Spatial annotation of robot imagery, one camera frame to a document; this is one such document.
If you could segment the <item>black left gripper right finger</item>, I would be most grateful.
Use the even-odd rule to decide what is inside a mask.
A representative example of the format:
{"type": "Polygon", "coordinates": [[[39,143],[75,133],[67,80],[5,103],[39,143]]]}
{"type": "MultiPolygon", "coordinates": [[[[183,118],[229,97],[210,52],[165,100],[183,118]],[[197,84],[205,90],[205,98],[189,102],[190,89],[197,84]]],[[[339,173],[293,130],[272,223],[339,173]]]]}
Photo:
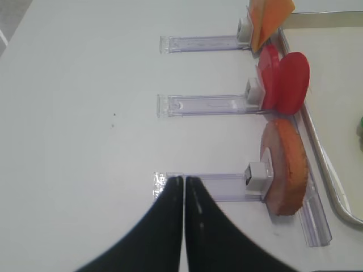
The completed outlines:
{"type": "Polygon", "coordinates": [[[198,177],[185,181],[185,242],[189,271],[294,271],[243,234],[198,177]]]}

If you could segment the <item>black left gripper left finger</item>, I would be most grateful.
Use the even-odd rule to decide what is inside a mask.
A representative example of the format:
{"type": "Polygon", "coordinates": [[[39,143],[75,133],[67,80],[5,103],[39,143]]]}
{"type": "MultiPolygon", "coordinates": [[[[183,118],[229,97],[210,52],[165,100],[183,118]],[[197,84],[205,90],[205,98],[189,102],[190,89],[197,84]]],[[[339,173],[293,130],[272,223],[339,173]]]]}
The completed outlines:
{"type": "Polygon", "coordinates": [[[178,271],[183,237],[183,178],[166,182],[133,229],[79,271],[178,271]]]}

